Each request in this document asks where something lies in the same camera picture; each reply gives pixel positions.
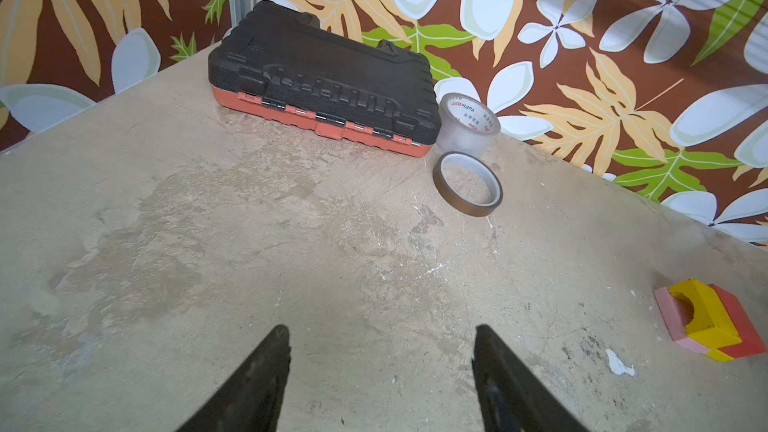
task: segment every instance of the black toolbox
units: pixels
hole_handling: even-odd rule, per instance
[[[422,157],[440,131],[427,58],[370,47],[262,0],[208,56],[216,100],[333,139]]]

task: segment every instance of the clear tape roll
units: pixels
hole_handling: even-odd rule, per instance
[[[445,94],[438,110],[442,126],[437,145],[446,152],[464,152],[480,158],[502,130],[496,114],[463,93]]]

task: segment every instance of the white paint stain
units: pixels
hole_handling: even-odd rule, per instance
[[[616,352],[610,350],[609,348],[605,349],[605,353],[608,354],[608,366],[610,367],[610,371],[613,372],[616,375],[631,375],[634,377],[634,366],[631,365],[627,367],[624,365],[624,362],[619,359],[619,356],[616,355]]]
[[[441,269],[441,268],[443,268],[443,267],[445,267],[445,264],[438,264],[438,265],[437,265],[437,267],[435,267],[435,268],[430,268],[430,269],[429,269],[429,270],[428,270],[428,271],[427,271],[425,274],[421,274],[421,275],[419,275],[419,277],[424,277],[425,275],[429,275],[429,274],[432,274],[432,273],[434,273],[434,272],[437,272],[438,270],[440,270],[440,269]]]

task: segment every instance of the pink block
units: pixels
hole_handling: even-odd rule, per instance
[[[689,305],[672,297],[666,287],[656,289],[654,297],[656,297],[656,303],[661,311],[661,317],[664,318],[664,323],[667,325],[667,330],[677,345],[697,354],[711,352],[711,350],[688,337],[685,333],[686,324],[694,318],[694,311]]]

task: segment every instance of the toolbox lid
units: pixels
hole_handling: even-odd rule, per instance
[[[211,85],[432,145],[440,116],[429,62],[321,29],[318,18],[262,0],[208,57]]]

